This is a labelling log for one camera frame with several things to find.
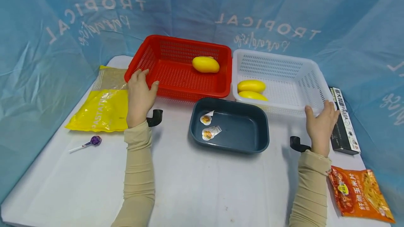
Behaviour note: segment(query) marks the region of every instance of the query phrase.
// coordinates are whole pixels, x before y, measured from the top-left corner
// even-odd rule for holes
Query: hand
[[[324,157],[330,153],[330,137],[337,123],[339,110],[335,110],[334,103],[325,101],[324,109],[315,118],[310,106],[305,107],[306,129],[311,138],[311,151]]]
[[[133,73],[128,81],[128,128],[133,128],[146,120],[147,113],[154,105],[159,81],[151,85],[151,89],[146,83],[146,75],[149,70],[139,69]]]

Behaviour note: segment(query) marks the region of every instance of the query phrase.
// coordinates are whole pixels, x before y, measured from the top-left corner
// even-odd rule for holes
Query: black hook
[[[163,120],[163,111],[162,110],[153,110],[153,117],[146,118],[147,124],[149,127],[157,126]]]
[[[292,136],[290,137],[290,147],[298,152],[304,153],[306,150],[311,150],[311,147],[308,145],[301,145],[300,144],[300,137]]]

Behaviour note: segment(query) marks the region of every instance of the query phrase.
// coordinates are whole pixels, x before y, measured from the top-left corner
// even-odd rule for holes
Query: yellow pasta bag
[[[76,131],[124,131],[128,128],[126,69],[100,66],[90,95],[66,128]]]

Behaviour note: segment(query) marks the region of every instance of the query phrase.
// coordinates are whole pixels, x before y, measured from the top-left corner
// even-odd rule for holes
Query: white tabletop
[[[131,57],[108,64],[127,68]],[[4,222],[26,227],[109,227],[122,206],[126,144],[123,133],[99,133],[99,147],[67,151],[95,135],[64,128],[80,100],[1,205]],[[299,153],[289,137],[309,144],[302,121],[268,116],[269,147],[257,155],[211,150],[189,137],[192,104],[157,99],[164,110],[153,128],[156,203],[149,226],[287,226],[297,186]],[[364,169],[359,155],[331,152],[333,165]],[[384,227],[387,223],[341,217],[328,192],[329,227]]]

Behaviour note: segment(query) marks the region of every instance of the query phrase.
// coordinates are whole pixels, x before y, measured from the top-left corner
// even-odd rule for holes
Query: blue backdrop
[[[113,56],[163,34],[319,63],[404,226],[404,0],[2,0],[0,201]]]

